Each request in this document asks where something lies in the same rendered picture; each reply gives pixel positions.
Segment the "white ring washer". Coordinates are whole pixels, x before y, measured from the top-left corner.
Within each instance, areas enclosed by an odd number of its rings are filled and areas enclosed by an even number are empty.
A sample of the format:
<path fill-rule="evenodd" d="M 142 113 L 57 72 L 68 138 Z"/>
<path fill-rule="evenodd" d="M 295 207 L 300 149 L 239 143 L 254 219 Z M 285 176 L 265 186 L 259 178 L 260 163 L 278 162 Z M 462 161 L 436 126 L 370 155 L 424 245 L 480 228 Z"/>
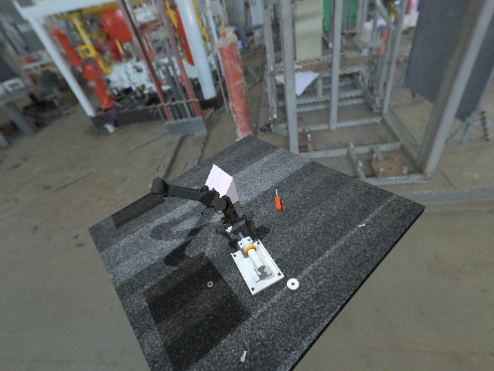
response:
<path fill-rule="evenodd" d="M 292 286 L 292 283 L 294 284 L 294 286 Z M 296 291 L 298 288 L 299 288 L 299 283 L 298 283 L 298 280 L 294 279 L 294 278 L 291 278 L 287 281 L 287 288 L 290 290 L 290 291 Z"/>

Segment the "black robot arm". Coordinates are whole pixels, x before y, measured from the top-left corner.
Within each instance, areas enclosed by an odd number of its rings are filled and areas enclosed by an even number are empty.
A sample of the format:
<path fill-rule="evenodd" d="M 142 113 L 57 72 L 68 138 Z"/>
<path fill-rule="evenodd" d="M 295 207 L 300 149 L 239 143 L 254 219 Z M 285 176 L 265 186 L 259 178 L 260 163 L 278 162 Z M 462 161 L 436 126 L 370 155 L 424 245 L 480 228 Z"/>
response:
<path fill-rule="evenodd" d="M 158 197 L 181 197 L 200 201 L 206 207 L 213 210 L 224 211 L 233 207 L 230 197 L 224 195 L 219 197 L 220 193 L 216 189 L 209 190 L 207 185 L 195 185 L 192 188 L 173 185 L 168 179 L 161 177 L 154 178 L 151 192 Z"/>

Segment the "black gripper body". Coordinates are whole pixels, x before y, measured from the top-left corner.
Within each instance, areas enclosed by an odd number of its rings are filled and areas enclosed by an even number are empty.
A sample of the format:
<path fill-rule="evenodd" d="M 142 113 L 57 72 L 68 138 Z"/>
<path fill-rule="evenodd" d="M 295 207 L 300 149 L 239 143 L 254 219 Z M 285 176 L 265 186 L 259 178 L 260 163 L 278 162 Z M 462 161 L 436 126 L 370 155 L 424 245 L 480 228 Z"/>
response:
<path fill-rule="evenodd" d="M 247 220 L 251 219 L 251 217 L 254 216 L 253 212 L 250 211 L 250 212 L 247 212 L 246 214 L 243 214 L 243 216 L 239 218 L 234 206 L 227 209 L 227 210 L 224 210 L 223 214 L 224 214 L 228 223 L 226 225 L 221 225 L 221 226 L 215 228 L 217 234 L 225 232 L 226 228 L 229 228 L 230 226 L 235 225 L 236 223 L 239 223 L 240 221 L 243 221 L 243 220 L 247 221 Z M 236 219 L 238 219 L 238 221 L 235 221 Z M 230 222 L 233 222 L 233 223 L 230 224 Z"/>

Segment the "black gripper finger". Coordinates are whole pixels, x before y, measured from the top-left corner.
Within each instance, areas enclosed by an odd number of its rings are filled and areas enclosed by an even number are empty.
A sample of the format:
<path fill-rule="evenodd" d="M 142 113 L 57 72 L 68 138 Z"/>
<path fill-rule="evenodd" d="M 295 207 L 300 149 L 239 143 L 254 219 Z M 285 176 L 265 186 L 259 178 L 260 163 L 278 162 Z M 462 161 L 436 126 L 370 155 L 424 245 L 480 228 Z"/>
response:
<path fill-rule="evenodd" d="M 228 239 L 232 242 L 232 244 L 234 244 L 234 243 L 233 243 L 233 240 L 230 238 L 230 235 L 228 234 L 228 232 L 227 232 L 227 231 L 222 232 L 222 233 L 220 233 L 220 234 L 224 234 L 224 235 L 225 235 L 225 236 L 226 236 L 226 237 L 227 237 L 227 238 L 228 238 Z"/>
<path fill-rule="evenodd" d="M 253 218 L 251 218 L 251 219 L 253 219 Z M 251 233 L 251 219 L 245 221 L 250 235 L 252 235 L 252 233 Z"/>

